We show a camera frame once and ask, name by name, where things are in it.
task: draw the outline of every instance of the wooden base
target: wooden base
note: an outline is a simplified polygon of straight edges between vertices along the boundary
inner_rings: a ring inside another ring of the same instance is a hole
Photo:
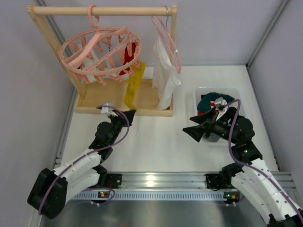
[[[84,99],[79,95],[77,97],[74,110],[81,114],[100,114],[101,111],[96,106],[105,102],[111,102],[116,108],[122,111],[129,110],[124,104],[124,96],[128,86],[128,80],[116,82],[112,79],[106,79],[107,85],[102,86],[95,82],[87,85]],[[137,90],[133,105],[138,108],[136,115],[139,116],[172,116],[172,102],[168,109],[157,110],[159,104],[158,90],[152,88],[151,79],[142,79]]]

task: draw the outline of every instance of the yellow cloth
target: yellow cloth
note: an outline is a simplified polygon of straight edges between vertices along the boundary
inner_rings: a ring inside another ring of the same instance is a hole
[[[129,107],[130,110],[138,110],[137,107],[133,106],[134,97],[137,93],[138,87],[141,83],[142,76],[145,71],[146,64],[144,62],[140,62],[140,69],[132,65],[132,69],[134,71],[134,76],[129,75],[128,77],[128,86],[124,98],[124,103]]]

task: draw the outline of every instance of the wooden clothes rack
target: wooden clothes rack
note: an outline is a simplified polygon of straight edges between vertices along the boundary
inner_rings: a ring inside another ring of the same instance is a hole
[[[168,16],[171,17],[170,35],[175,41],[177,8],[178,7],[176,4],[172,5],[171,7],[94,7],[92,9],[92,15]],[[27,4],[27,12],[61,63],[59,58],[59,49],[61,45],[54,32],[49,27],[44,16],[86,16],[88,7],[40,7],[34,3],[29,3]],[[170,48],[171,50],[175,51],[172,44],[170,45]],[[124,104],[124,95],[128,86],[128,81],[116,82],[112,79],[106,79],[106,86],[102,86],[97,82],[85,84],[76,79],[63,65],[62,67],[78,91],[78,97],[74,106],[75,112],[98,114],[100,113],[100,110],[96,109],[96,106],[99,106],[105,102],[111,102],[114,107],[117,107],[122,111],[128,110],[127,106]],[[159,104],[159,101],[158,90],[156,88],[152,88],[152,80],[142,79],[133,103],[133,105],[138,108],[136,114],[142,116],[172,116],[172,101],[168,109],[157,110],[156,107]]]

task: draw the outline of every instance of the pink hanger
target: pink hanger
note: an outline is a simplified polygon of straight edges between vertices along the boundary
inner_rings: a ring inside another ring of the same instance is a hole
[[[162,19],[161,19],[160,17],[158,17],[158,16],[157,16],[157,18],[158,18],[158,20],[160,21],[162,27],[164,28],[164,31],[166,32],[167,36],[169,37],[170,43],[171,43],[171,44],[173,45],[173,47],[175,48],[175,53],[173,53],[173,52],[171,51],[168,42],[167,42],[166,39],[164,38],[163,33],[161,32],[160,28],[158,27],[158,25],[157,25],[157,23],[156,23],[156,21],[155,21],[155,19],[154,19],[154,16],[152,16],[152,22],[153,22],[153,24],[156,26],[156,28],[157,28],[157,30],[158,30],[158,32],[159,32],[159,34],[160,34],[160,36],[161,36],[163,42],[165,43],[167,49],[169,50],[170,56],[172,57],[172,60],[173,60],[172,62],[175,64],[177,73],[180,74],[180,72],[181,72],[181,67],[182,67],[182,62],[181,62],[181,58],[180,58],[179,52],[178,52],[178,50],[177,50],[177,47],[176,47],[176,45],[175,45],[175,42],[172,40],[172,38],[171,38],[171,36],[170,36],[170,33],[169,33],[167,27],[164,25]],[[175,60],[174,55],[177,56],[179,65],[177,64],[177,61]]]
[[[69,64],[74,67],[74,68],[78,68],[82,62],[84,62],[84,59],[89,55],[90,50],[93,49],[94,45],[97,44],[100,40],[102,40],[103,38],[106,37],[110,37],[112,35],[121,35],[127,32],[127,28],[126,26],[121,27],[120,29],[114,31],[114,32],[108,32],[108,33],[103,33],[103,32],[99,32],[98,28],[99,28],[99,16],[95,16],[95,18],[97,19],[97,23],[94,24],[93,19],[92,19],[92,15],[91,15],[91,11],[93,9],[93,7],[95,7],[96,5],[94,4],[90,4],[89,8],[88,8],[88,15],[89,15],[89,21],[90,21],[90,25],[94,28],[96,28],[96,33],[95,35],[92,37],[92,39],[88,42],[88,44],[83,47],[82,51],[80,54],[78,54],[78,56],[73,59],[71,62],[69,62]]]

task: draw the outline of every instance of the hanger hook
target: hanger hook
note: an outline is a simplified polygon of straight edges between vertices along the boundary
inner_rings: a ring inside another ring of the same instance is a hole
[[[166,27],[167,27],[167,22],[169,20],[169,9],[167,8],[167,6],[164,6],[164,7],[166,8],[166,16],[167,16],[167,18],[166,18]]]

